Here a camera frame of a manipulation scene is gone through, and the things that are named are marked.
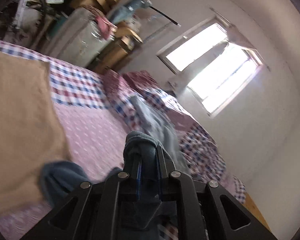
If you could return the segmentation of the dark teal sweater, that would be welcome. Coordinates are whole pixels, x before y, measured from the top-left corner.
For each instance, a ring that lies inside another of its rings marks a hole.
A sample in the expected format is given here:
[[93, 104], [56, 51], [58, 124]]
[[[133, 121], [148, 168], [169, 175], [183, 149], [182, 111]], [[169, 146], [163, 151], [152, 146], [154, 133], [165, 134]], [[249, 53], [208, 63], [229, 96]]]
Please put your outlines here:
[[[123, 200], [119, 203], [115, 239], [159, 239], [159, 224], [176, 213], [173, 203], [165, 204], [159, 197], [157, 147], [162, 147], [165, 158], [172, 161], [161, 142], [150, 135], [131, 132], [126, 137], [124, 166], [130, 154], [141, 155], [141, 194], [135, 202]], [[57, 161], [44, 165], [40, 173], [40, 186], [54, 209], [83, 182], [93, 185], [102, 183], [123, 169], [124, 167], [116, 167], [108, 173], [105, 180], [93, 183], [79, 165], [69, 161]]]

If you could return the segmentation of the clear plastic storage bag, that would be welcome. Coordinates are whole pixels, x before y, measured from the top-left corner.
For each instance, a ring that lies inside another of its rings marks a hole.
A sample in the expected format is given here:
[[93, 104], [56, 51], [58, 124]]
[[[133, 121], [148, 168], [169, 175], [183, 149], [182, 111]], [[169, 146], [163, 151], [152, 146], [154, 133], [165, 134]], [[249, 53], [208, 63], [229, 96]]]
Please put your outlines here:
[[81, 7], [74, 10], [42, 50], [42, 54], [86, 68], [114, 40], [105, 40], [94, 15]]

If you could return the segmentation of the window with curtain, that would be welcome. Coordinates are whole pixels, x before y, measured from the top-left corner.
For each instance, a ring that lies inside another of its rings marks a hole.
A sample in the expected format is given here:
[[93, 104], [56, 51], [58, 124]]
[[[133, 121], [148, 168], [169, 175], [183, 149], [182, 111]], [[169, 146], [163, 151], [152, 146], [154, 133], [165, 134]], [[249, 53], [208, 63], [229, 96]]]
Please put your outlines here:
[[218, 16], [185, 32], [157, 56], [174, 73], [166, 82], [172, 93], [190, 90], [209, 116], [217, 115], [264, 66], [250, 41]]

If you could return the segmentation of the bicycle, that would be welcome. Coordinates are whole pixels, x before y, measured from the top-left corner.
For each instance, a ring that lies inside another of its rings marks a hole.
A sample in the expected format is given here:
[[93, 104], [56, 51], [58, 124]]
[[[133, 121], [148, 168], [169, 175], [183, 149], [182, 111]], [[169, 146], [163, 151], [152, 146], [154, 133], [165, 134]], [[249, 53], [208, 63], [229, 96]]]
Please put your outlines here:
[[45, 25], [46, 0], [7, 0], [0, 12], [0, 40], [31, 47]]

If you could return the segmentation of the plaid folded quilt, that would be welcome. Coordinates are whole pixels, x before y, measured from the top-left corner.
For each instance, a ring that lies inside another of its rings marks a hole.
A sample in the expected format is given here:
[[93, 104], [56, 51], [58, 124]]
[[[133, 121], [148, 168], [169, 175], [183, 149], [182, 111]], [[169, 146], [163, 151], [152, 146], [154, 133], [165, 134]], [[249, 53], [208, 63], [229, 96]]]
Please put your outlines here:
[[226, 181], [227, 167], [214, 139], [147, 71], [119, 74], [108, 70], [104, 75], [104, 90], [111, 106], [132, 130], [146, 130], [140, 110], [131, 102], [133, 96], [162, 114], [171, 124], [181, 155], [196, 180]]

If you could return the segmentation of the tan brown garment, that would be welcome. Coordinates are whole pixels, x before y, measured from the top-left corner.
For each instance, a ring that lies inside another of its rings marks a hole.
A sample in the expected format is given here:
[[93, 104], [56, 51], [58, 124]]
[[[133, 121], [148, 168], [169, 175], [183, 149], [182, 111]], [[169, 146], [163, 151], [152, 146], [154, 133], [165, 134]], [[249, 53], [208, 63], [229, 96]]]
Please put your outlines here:
[[40, 201], [43, 165], [70, 158], [49, 74], [47, 62], [0, 52], [0, 214]]

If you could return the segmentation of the wooden headboard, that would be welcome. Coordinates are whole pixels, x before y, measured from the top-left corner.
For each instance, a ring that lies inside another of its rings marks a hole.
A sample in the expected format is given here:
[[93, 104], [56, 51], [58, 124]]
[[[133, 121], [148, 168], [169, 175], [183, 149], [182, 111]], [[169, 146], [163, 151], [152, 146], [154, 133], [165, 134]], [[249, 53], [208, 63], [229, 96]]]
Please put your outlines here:
[[269, 231], [270, 227], [267, 224], [265, 218], [263, 217], [262, 213], [258, 209], [257, 205], [253, 201], [253, 199], [250, 197], [250, 195], [246, 192], [245, 193], [245, 202], [243, 206], [252, 214], [254, 217], [261, 223], [263, 226], [265, 226]]

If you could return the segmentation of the black clothes rack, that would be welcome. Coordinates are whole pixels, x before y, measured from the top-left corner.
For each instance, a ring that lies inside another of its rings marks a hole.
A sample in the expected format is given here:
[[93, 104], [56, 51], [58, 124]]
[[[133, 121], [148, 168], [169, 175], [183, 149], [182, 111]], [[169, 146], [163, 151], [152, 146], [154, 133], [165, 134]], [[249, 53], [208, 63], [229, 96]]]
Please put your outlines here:
[[140, 3], [135, 16], [140, 19], [140, 33], [144, 44], [171, 26], [181, 26], [176, 20], [155, 8], [150, 0], [140, 0]]

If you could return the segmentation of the plaid bed sheet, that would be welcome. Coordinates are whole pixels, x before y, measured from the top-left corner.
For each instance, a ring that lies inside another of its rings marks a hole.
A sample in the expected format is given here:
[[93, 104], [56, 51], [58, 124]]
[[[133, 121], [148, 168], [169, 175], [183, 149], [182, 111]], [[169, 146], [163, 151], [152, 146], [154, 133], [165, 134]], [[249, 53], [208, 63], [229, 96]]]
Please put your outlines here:
[[[103, 179], [122, 163], [125, 137], [133, 130], [108, 101], [104, 75], [3, 41], [0, 41], [0, 51], [50, 64], [51, 98], [65, 129], [73, 160], [88, 176]], [[244, 184], [229, 171], [221, 185], [239, 202], [245, 202]]]

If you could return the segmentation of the grey trousers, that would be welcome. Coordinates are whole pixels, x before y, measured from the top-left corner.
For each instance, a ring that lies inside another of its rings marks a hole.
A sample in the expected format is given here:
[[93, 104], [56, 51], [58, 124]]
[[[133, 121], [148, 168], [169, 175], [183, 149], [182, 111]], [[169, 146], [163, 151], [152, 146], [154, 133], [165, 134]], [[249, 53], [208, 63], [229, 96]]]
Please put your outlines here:
[[180, 151], [176, 131], [167, 115], [140, 96], [131, 96], [129, 100], [141, 119], [144, 132], [161, 142], [178, 171], [190, 175], [189, 162]]

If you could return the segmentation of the cardboard boxes stack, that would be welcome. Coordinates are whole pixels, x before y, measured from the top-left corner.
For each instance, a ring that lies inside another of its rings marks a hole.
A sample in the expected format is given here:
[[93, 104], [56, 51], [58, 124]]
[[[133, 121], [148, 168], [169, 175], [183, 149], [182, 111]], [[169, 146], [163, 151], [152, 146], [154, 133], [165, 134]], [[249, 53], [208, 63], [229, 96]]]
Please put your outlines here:
[[115, 6], [120, 0], [72, 0], [70, 2], [70, 7], [77, 9], [79, 7], [84, 7], [93, 13], [93, 20], [97, 23], [101, 36], [107, 40], [110, 35], [113, 35], [115, 38], [122, 37], [131, 37], [134, 38], [139, 43], [142, 42], [142, 39], [137, 34], [136, 30], [133, 30], [132, 27], [128, 25], [128, 20], [133, 20], [134, 15], [125, 19], [124, 21], [114, 25], [107, 20], [109, 16], [115, 9]]

